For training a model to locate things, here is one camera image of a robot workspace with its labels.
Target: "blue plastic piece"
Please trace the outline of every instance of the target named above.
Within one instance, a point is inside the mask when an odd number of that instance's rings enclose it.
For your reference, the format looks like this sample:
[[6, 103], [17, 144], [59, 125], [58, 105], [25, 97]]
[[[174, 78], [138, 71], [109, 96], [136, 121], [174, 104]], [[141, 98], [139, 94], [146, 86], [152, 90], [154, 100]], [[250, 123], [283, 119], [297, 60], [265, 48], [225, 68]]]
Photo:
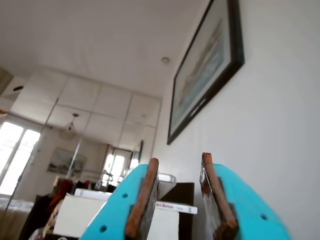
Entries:
[[277, 214], [233, 171], [213, 164], [221, 179], [227, 201], [234, 205], [239, 224], [237, 240], [290, 240], [285, 225]]
[[147, 170], [148, 164], [140, 164], [123, 179], [80, 240], [125, 240], [125, 227], [130, 208], [137, 201]]

